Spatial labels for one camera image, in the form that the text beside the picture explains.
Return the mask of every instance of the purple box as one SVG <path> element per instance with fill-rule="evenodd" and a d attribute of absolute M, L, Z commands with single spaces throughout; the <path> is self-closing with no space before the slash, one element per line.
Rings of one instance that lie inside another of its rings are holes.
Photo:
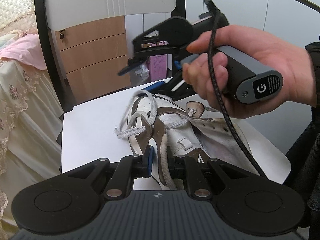
<path fill-rule="evenodd" d="M 148 60 L 151 82 L 167 77 L 167 55 L 151 56 Z"/>

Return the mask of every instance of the shoelace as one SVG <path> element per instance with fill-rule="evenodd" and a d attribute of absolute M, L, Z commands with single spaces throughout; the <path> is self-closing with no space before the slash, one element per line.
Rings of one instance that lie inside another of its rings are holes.
<path fill-rule="evenodd" d="M 134 103 L 134 101 L 136 100 L 138 95 L 140 96 L 143 94 L 146 94 L 151 102 L 150 116 L 148 116 L 145 111 L 136 111 L 131 116 L 131 118 L 127 124 L 127 128 L 125 130 L 123 130 L 124 124 L 127 120 L 127 116 L 128 116 L 129 110 L 132 107 L 132 104 Z M 157 116 L 157 104 L 156 104 L 156 101 L 153 98 L 152 94 L 146 90 L 139 90 L 139 91 L 135 92 L 133 94 L 132 98 L 130 99 L 130 102 L 126 108 L 126 111 L 125 111 L 123 117 L 121 118 L 121 122 L 119 124 L 119 129 L 116 128 L 116 134 L 117 134 L 118 138 L 125 138 L 125 137 L 129 137 L 129 136 L 144 132 L 146 130 L 146 127 L 144 125 L 142 125 L 140 127 L 132 127 L 134 121 L 140 116 L 143 116 L 143 118 L 153 128 L 153 123 L 155 122 L 156 116 Z M 181 121 L 172 122 L 172 123 L 165 123 L 164 125 L 167 129 L 175 129 L 175 128 L 181 127 L 187 123 L 188 123 L 188 120 L 184 118 Z"/>
<path fill-rule="evenodd" d="M 127 120 L 127 116 L 128 116 L 129 111 L 132 107 L 132 104 L 135 102 L 137 96 L 141 96 L 143 94 L 146 94 L 151 102 L 150 116 L 148 116 L 145 111 L 136 111 L 131 116 L 130 120 L 128 121 L 126 129 L 123 130 L 124 124 Z M 205 107 L 205 110 L 212 111 L 212 112 L 216 111 L 210 107 Z M 188 116 L 192 117 L 193 114 L 195 114 L 195 113 L 196 113 L 196 109 L 191 108 L 188 112 Z M 153 123 L 155 122 L 156 116 L 157 116 L 157 104 L 156 104 L 156 101 L 155 101 L 154 97 L 152 96 L 152 94 L 146 90 L 139 90 L 139 91 L 135 92 L 133 94 L 132 98 L 130 99 L 130 102 L 129 102 L 129 104 L 124 112 L 124 115 L 121 119 L 121 122 L 119 124 L 119 129 L 116 128 L 116 134 L 117 134 L 118 138 L 125 138 L 125 137 L 129 137 L 129 136 L 144 132 L 146 130 L 146 127 L 143 125 L 140 127 L 132 127 L 134 121 L 140 116 L 142 116 L 148 122 L 148 124 L 152 128 L 154 128 Z M 189 121 L 186 118 L 184 118 L 181 121 L 172 122 L 172 123 L 165 123 L 164 125 L 165 125 L 166 129 L 175 129 L 175 128 L 186 125 L 188 122 Z M 160 145 L 160 163 L 161 163 L 161 168 L 162 168 L 162 174 L 164 176 L 164 180 L 165 180 L 168 188 L 170 190 L 176 190 L 177 187 L 170 176 L 169 167 L 168 167 L 167 135 L 166 134 L 163 135 L 162 142 Z"/>

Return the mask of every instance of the metal pin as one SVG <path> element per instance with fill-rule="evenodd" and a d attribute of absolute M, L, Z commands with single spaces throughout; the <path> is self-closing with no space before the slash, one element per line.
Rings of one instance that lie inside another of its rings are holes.
<path fill-rule="evenodd" d="M 122 194 L 122 191 L 117 188 L 112 188 L 107 191 L 107 196 L 109 197 L 119 197 Z"/>
<path fill-rule="evenodd" d="M 208 197 L 211 194 L 211 192 L 207 189 L 201 188 L 195 191 L 195 195 L 197 197 Z"/>

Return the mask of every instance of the circular pad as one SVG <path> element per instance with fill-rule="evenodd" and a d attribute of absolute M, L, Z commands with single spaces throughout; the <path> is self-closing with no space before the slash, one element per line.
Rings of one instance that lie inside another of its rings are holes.
<path fill-rule="evenodd" d="M 275 193 L 260 190 L 245 196 L 245 203 L 255 211 L 268 213 L 279 209 L 282 205 L 282 200 Z"/>
<path fill-rule="evenodd" d="M 71 202 L 71 195 L 61 190 L 51 190 L 41 193 L 35 199 L 36 207 L 45 212 L 61 211 L 70 206 Z"/>

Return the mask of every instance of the textured rubber surface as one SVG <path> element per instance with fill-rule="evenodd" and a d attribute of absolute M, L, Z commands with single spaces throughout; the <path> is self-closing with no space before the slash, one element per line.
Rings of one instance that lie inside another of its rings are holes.
<path fill-rule="evenodd" d="M 39 236 L 20 230 L 12 240 L 298 240 L 294 232 L 258 237 L 239 232 L 215 212 L 209 202 L 196 201 L 186 191 L 135 191 L 119 201 L 109 201 L 85 227 L 59 236 Z"/>

